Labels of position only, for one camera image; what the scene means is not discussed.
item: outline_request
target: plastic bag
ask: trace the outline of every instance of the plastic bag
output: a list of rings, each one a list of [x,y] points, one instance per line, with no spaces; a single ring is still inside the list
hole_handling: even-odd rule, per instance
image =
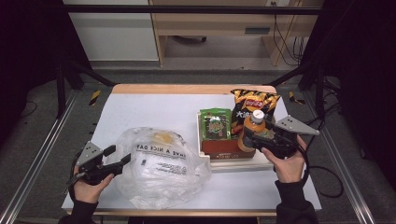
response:
[[[133,128],[124,132],[107,163],[131,153],[114,181],[138,209],[164,209],[190,200],[210,178],[210,162],[174,132]]]

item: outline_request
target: snack bag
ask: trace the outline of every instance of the snack bag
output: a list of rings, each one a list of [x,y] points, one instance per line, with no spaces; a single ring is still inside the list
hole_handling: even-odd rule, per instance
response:
[[[201,109],[203,140],[225,140],[231,138],[231,109]]]
[[[232,90],[234,95],[235,107],[231,115],[231,135],[238,135],[244,127],[244,120],[254,110],[260,109],[265,116],[272,117],[275,112],[276,103],[280,95],[271,92]]]

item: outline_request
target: aluminum rail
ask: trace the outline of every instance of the aluminum rail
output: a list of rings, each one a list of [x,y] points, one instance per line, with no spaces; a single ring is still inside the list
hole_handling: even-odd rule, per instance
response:
[[[21,207],[23,206],[30,190],[33,187],[40,171],[46,161],[48,155],[50,154],[53,145],[55,144],[56,139],[59,136],[62,127],[64,126],[70,111],[73,108],[73,105],[77,99],[78,91],[72,91],[71,95],[68,98],[67,108],[64,111],[63,115],[56,119],[54,124],[52,125],[49,134],[47,135],[46,140],[35,156],[35,160],[29,168],[29,171],[26,173],[24,179],[22,180],[20,186],[12,197],[11,201],[8,203],[7,208],[0,216],[0,224],[12,224],[14,223],[18,213],[21,211]]]
[[[64,5],[42,6],[45,10],[73,13],[190,13],[190,14],[265,14],[320,15],[335,10],[321,7],[231,7],[231,6],[140,6],[140,5]]]
[[[316,110],[314,107],[314,100],[312,99],[311,94],[303,91],[303,95],[311,112],[314,116],[316,116]],[[375,220],[369,207],[367,206],[366,201],[364,201],[363,196],[361,195],[361,191],[358,188],[355,180],[352,177],[352,174],[349,172],[344,160],[342,159],[340,153],[338,152],[337,146],[335,145],[332,137],[327,130],[326,126],[323,127],[321,134],[321,138],[324,140],[326,148],[329,152],[330,158],[332,159],[332,163],[334,164],[335,170],[340,174],[340,178],[344,183],[344,188],[346,194],[352,204],[352,208],[355,210],[356,216],[359,219],[361,224],[375,224]]]

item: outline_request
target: black sleeve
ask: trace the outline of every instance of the black sleeve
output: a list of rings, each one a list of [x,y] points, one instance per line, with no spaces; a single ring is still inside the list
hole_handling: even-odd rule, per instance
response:
[[[281,203],[276,207],[278,224],[312,224],[318,223],[314,206],[307,201],[303,192],[303,182],[280,183],[276,181]]]
[[[72,214],[62,217],[58,224],[95,224],[92,220],[92,215],[97,205],[98,203],[75,201]]]

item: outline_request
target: chip bag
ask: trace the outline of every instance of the chip bag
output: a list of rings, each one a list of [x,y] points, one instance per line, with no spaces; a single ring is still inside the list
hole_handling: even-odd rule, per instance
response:
[[[265,116],[272,117],[275,112],[276,103],[280,95],[272,92],[250,91],[236,89],[232,90],[234,95],[235,107],[231,115],[232,135],[238,135],[244,127],[244,120],[254,110],[260,109]]]

